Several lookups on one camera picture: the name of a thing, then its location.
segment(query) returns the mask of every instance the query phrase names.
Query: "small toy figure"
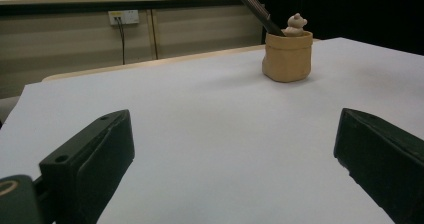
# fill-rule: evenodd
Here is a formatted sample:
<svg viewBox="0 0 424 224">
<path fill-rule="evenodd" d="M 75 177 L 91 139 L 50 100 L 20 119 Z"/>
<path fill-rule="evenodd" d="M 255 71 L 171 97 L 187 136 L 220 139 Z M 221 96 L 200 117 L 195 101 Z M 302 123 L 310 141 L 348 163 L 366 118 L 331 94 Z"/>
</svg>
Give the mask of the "small toy figure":
<svg viewBox="0 0 424 224">
<path fill-rule="evenodd" d="M 299 13 L 296 13 L 294 16 L 291 16 L 287 21 L 287 24 L 289 26 L 283 30 L 283 33 L 286 37 L 302 36 L 303 26 L 307 23 L 308 21 L 306 19 L 303 19 Z"/>
</svg>

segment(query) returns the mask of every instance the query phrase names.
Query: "electrical outlet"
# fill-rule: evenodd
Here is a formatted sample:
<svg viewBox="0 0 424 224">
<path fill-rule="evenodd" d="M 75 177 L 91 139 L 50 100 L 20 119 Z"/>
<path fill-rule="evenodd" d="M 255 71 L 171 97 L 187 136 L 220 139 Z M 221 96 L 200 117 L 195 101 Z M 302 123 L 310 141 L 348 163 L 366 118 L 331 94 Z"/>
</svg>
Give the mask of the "electrical outlet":
<svg viewBox="0 0 424 224">
<path fill-rule="evenodd" d="M 110 11 L 109 12 L 109 21 L 110 25 L 118 25 L 116 18 L 121 18 L 123 25 L 125 24 L 136 24 L 140 20 L 138 18 L 138 10 L 127 10 L 127 11 Z"/>
</svg>

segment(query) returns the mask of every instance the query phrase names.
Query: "power cord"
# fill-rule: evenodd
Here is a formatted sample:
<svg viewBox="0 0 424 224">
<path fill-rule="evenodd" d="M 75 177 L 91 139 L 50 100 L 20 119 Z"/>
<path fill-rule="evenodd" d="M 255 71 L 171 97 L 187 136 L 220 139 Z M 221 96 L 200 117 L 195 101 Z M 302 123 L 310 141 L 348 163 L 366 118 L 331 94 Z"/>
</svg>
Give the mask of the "power cord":
<svg viewBox="0 0 424 224">
<path fill-rule="evenodd" d="M 115 17 L 115 21 L 118 23 L 119 32 L 121 33 L 122 41 L 122 65 L 125 65 L 125 33 L 124 26 L 120 17 Z"/>
</svg>

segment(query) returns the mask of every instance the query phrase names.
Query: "white tabletop surface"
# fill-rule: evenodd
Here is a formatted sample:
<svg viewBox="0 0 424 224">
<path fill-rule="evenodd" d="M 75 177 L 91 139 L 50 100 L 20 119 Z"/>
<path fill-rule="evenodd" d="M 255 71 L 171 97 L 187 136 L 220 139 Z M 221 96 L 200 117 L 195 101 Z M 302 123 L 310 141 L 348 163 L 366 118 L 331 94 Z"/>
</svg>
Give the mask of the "white tabletop surface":
<svg viewBox="0 0 424 224">
<path fill-rule="evenodd" d="M 342 38 L 295 83 L 264 50 L 28 85 L 0 131 L 0 176 L 94 119 L 131 113 L 136 157 L 99 223 L 392 223 L 333 157 L 343 107 L 424 138 L 424 57 Z"/>
</svg>

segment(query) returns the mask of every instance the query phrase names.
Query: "gray floor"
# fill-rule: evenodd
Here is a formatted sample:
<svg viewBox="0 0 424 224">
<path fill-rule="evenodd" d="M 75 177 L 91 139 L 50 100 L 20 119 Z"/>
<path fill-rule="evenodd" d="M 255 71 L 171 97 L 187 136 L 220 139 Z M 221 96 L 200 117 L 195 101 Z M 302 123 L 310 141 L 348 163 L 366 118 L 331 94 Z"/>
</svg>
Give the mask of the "gray floor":
<svg viewBox="0 0 424 224">
<path fill-rule="evenodd" d="M 0 99 L 0 121 L 5 122 L 7 116 L 18 103 L 19 97 L 9 97 L 5 99 Z"/>
</svg>

